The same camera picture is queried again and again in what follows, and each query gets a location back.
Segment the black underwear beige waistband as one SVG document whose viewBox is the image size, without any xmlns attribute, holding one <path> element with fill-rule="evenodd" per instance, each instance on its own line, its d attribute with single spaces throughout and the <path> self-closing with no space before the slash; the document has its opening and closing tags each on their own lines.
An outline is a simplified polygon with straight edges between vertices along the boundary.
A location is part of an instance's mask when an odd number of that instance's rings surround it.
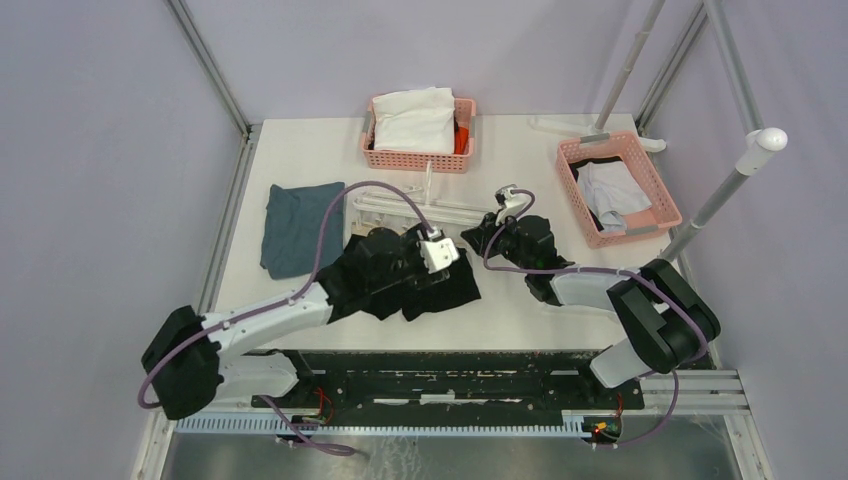
<svg viewBox="0 0 848 480">
<path fill-rule="evenodd" d="M 449 267 L 444 280 L 421 289 L 400 284 L 374 294 L 358 291 L 342 278 L 343 251 L 316 275 L 317 283 L 328 294 L 328 303 L 332 306 L 330 321 L 362 311 L 379 320 L 401 313 L 411 322 L 425 313 L 439 313 L 479 300 L 481 294 L 467 251 L 463 248 L 458 251 L 460 257 Z"/>
</svg>

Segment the white clip hanger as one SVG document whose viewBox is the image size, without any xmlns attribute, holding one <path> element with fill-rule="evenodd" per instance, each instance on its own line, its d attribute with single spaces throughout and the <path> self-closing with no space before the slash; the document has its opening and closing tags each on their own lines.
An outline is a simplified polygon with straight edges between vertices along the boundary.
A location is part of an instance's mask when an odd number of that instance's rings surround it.
<svg viewBox="0 0 848 480">
<path fill-rule="evenodd" d="M 458 239 L 464 230 L 478 226 L 496 209 L 491 195 L 467 185 L 465 174 L 437 173 L 431 165 L 423 171 L 384 170 L 383 182 L 392 184 L 417 205 L 421 216 L 445 235 Z M 420 222 L 410 203 L 383 187 L 363 187 L 346 196 L 350 231 L 359 235 L 377 228 L 398 233 Z"/>
</svg>

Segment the pink basket with white cloth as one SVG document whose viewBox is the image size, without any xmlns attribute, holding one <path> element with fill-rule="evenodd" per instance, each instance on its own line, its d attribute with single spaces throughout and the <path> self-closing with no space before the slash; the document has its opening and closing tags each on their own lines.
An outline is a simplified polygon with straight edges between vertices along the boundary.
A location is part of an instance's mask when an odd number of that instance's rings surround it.
<svg viewBox="0 0 848 480">
<path fill-rule="evenodd" d="M 436 173 L 462 174 L 468 171 L 476 154 L 477 104 L 471 98 L 455 99 L 454 119 L 460 129 L 468 131 L 465 148 L 461 154 L 436 154 L 424 152 L 405 152 L 374 150 L 375 120 L 373 102 L 370 101 L 364 117 L 359 146 L 367 165 L 373 169 L 426 171 Z"/>
</svg>

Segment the pink basket with underwear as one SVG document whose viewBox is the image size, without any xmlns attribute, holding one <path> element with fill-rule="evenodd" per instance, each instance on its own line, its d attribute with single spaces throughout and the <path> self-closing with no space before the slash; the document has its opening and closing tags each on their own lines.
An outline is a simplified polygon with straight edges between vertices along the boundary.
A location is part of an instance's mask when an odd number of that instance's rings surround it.
<svg viewBox="0 0 848 480">
<path fill-rule="evenodd" d="M 682 221 L 632 132 L 564 140 L 557 147 L 556 170 L 591 248 L 661 236 Z"/>
</svg>

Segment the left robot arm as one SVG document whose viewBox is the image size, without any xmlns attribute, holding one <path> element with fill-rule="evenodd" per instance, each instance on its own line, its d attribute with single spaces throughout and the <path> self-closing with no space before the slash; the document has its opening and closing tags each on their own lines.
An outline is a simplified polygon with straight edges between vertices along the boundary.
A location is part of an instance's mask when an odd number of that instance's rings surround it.
<svg viewBox="0 0 848 480">
<path fill-rule="evenodd" d="M 454 241 L 440 230 L 377 228 L 288 294 L 224 312 L 179 307 L 142 354 L 146 377 L 138 404 L 181 420 L 216 400 L 241 396 L 246 384 L 230 368 L 249 351 L 353 315 L 393 287 L 432 287 L 448 279 L 459 258 Z"/>
</svg>

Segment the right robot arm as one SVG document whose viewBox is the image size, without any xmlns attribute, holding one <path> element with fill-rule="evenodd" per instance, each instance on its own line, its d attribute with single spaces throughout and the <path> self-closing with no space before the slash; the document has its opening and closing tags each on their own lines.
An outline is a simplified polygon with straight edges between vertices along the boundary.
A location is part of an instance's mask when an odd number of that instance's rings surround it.
<svg viewBox="0 0 848 480">
<path fill-rule="evenodd" d="M 483 261 L 507 260 L 506 272 L 523 275 L 539 302 L 617 317 L 624 339 L 580 370 L 578 396 L 591 408 L 606 406 L 630 380 L 702 358 L 721 333 L 716 315 L 667 260 L 655 258 L 637 269 L 577 265 L 558 253 L 549 221 L 536 215 L 498 223 L 488 213 L 461 237 Z"/>
</svg>

